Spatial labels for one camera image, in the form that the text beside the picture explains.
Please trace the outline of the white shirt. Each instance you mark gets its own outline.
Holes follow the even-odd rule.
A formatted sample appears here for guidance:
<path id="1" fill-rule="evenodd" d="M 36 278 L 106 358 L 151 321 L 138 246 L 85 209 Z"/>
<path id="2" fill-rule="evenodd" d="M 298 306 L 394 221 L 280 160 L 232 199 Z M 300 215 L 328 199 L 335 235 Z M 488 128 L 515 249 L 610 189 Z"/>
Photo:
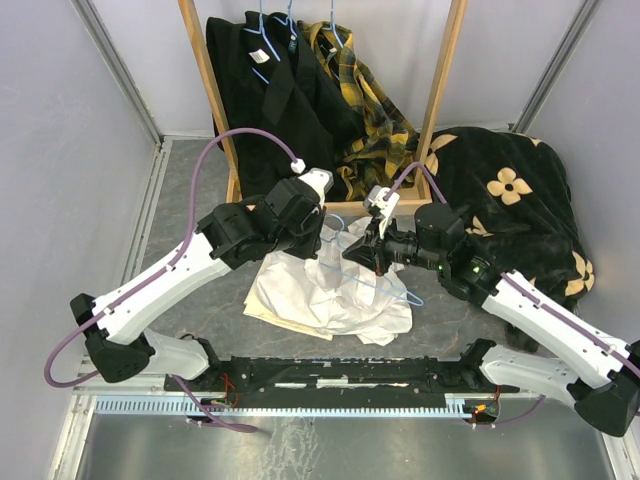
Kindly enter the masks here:
<path id="1" fill-rule="evenodd" d="M 346 224 L 341 243 L 348 247 L 365 233 L 369 224 L 359 218 Z M 323 225 L 320 236 L 330 239 L 340 228 L 333 218 Z M 404 299 L 394 299 L 372 288 L 342 277 L 339 272 L 320 265 L 342 268 L 345 273 L 388 288 L 383 276 L 355 262 L 344 260 L 335 244 L 321 241 L 315 260 L 301 260 L 284 252 L 265 257 L 249 290 L 275 315 L 316 329 L 323 334 L 354 335 L 364 344 L 385 346 L 413 326 L 411 308 Z M 387 275 L 394 284 L 405 284 L 397 273 L 403 267 L 394 264 Z"/>

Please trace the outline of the blue wire hanger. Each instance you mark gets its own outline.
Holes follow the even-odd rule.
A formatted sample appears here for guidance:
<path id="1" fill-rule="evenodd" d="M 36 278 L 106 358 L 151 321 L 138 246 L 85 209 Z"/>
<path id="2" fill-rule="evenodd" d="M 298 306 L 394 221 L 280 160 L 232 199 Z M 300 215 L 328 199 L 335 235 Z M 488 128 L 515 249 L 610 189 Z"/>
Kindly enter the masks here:
<path id="1" fill-rule="evenodd" d="M 343 252 L 346 249 L 346 247 L 343 246 L 341 243 L 341 235 L 347 231 L 345 220 L 340 215 L 337 215 L 334 213 L 328 213 L 326 217 L 338 220 L 340 224 L 340 228 L 335 231 L 334 235 L 330 239 L 324 238 L 323 236 L 320 236 L 320 239 L 322 242 L 325 242 L 327 244 L 335 244 L 339 249 L 339 251 Z M 360 285 L 364 285 L 366 287 L 372 288 L 374 291 L 382 292 L 383 294 L 388 295 L 394 299 L 404 299 L 411 306 L 423 307 L 425 305 L 424 300 L 422 298 L 420 298 L 418 295 L 408 290 L 404 285 L 398 286 L 394 284 L 387 275 L 384 275 L 383 279 L 384 279 L 384 282 L 388 285 L 388 288 L 383 288 L 377 284 L 377 280 L 373 282 L 367 282 L 360 279 L 358 276 L 345 273 L 342 268 L 333 267 L 324 262 L 320 262 L 320 265 L 325 266 L 332 271 L 339 272 L 342 277 L 345 277 L 349 280 L 353 280 Z"/>

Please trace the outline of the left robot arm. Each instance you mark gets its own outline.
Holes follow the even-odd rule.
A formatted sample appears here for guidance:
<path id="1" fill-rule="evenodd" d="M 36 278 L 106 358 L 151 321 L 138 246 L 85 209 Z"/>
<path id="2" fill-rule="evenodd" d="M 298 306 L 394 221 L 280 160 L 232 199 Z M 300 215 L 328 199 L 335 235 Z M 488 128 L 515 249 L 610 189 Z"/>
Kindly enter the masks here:
<path id="1" fill-rule="evenodd" d="M 97 298 L 76 296 L 71 307 L 78 322 L 99 318 L 86 331 L 85 346 L 102 379 L 119 383 L 147 371 L 179 376 L 201 390 L 215 387 L 221 366 L 208 341 L 172 338 L 151 324 L 200 287 L 269 253 L 315 257 L 331 185 L 326 171 L 312 169 L 279 181 L 266 195 L 220 204 L 188 242 L 133 280 Z"/>

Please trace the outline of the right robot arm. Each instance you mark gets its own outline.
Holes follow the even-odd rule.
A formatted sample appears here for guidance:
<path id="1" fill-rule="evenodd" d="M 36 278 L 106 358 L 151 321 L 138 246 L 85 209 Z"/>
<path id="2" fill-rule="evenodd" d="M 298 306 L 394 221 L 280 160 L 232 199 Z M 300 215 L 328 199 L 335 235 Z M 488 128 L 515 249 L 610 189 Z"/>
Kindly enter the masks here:
<path id="1" fill-rule="evenodd" d="M 452 296 L 506 321 L 552 352 L 552 357 L 491 346 L 462 362 L 460 382 L 481 391 L 507 385 L 558 400 L 587 424 L 624 436 L 639 415 L 639 345 L 608 334 L 532 285 L 502 271 L 465 231 L 447 204 L 420 206 L 412 231 L 398 229 L 389 201 L 367 200 L 370 223 L 343 258 L 384 275 L 394 263 L 433 270 Z"/>

